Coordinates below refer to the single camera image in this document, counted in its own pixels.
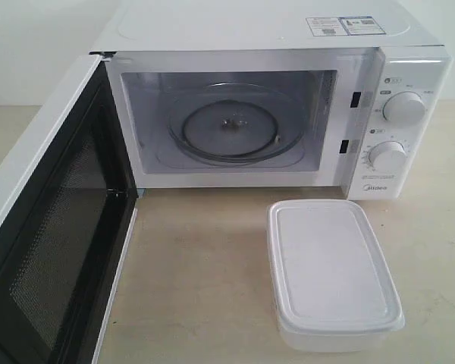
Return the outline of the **white plastic lidded container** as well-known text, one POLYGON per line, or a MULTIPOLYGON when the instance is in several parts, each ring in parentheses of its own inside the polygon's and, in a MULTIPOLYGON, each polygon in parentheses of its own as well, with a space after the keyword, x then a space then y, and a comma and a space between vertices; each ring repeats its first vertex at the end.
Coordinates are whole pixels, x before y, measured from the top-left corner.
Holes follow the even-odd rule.
POLYGON ((363 209, 342 199, 295 199, 268 210, 278 330, 315 353, 372 349, 405 317, 388 264, 363 209))

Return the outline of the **white microwave door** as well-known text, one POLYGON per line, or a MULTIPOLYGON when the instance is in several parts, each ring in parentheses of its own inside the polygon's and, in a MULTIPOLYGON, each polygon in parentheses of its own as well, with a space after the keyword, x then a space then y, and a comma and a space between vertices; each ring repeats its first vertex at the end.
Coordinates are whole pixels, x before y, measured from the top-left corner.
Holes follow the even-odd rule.
POLYGON ((103 55, 78 58, 0 164, 0 363, 95 363, 137 186, 103 55))

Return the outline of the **white microwave oven body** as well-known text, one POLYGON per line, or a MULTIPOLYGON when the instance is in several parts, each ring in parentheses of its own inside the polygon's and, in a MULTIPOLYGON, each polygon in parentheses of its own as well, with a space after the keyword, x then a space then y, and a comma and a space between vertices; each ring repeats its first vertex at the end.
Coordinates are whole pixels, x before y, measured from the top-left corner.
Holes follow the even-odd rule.
POLYGON ((136 186, 337 187, 351 200, 400 195, 451 57, 396 1, 127 1, 91 53, 108 77, 136 186), (385 35, 313 36, 308 17, 371 16, 385 35), (262 162, 220 164, 180 148, 168 109, 180 93, 217 83, 265 86, 306 109, 300 141, 262 162), (425 103, 417 124, 388 123, 401 92, 425 103), (395 141, 406 162, 376 171, 369 151, 395 141))

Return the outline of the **glass turntable plate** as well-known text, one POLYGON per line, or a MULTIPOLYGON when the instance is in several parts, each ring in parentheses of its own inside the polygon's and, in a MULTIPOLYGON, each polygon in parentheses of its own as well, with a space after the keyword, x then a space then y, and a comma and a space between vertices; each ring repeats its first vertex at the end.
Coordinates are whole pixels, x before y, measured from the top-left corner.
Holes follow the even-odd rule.
POLYGON ((209 162, 248 164, 277 157, 302 138, 306 109, 288 95, 249 83, 217 83, 180 93, 169 133, 209 162))

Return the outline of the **lower white control knob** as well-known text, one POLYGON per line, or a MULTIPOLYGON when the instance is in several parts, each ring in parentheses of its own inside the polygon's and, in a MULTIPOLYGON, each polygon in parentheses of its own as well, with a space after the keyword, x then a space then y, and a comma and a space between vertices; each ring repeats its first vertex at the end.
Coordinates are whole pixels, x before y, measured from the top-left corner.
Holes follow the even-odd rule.
POLYGON ((405 164, 406 151, 395 141, 379 143, 369 151, 369 162, 376 171, 395 172, 405 164))

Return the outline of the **white control knob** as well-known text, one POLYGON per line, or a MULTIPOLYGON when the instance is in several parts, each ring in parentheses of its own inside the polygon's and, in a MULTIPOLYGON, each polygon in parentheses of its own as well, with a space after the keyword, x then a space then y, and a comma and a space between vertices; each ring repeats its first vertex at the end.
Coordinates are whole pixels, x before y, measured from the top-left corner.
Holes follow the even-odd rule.
POLYGON ((382 109, 386 122, 410 126, 419 123, 426 113, 425 103, 415 92, 401 92, 391 97, 382 109))
POLYGON ((369 162, 376 171, 395 172, 405 164, 406 151, 395 141, 379 143, 369 151, 369 162))

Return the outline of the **upper white control knob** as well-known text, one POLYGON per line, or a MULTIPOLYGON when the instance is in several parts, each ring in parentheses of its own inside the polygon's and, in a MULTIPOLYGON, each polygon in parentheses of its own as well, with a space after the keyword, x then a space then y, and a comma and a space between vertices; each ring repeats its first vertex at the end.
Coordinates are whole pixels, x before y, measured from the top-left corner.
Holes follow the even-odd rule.
POLYGON ((391 97, 382 109, 386 122, 410 126, 419 123, 426 113, 425 103, 415 92, 401 92, 391 97))

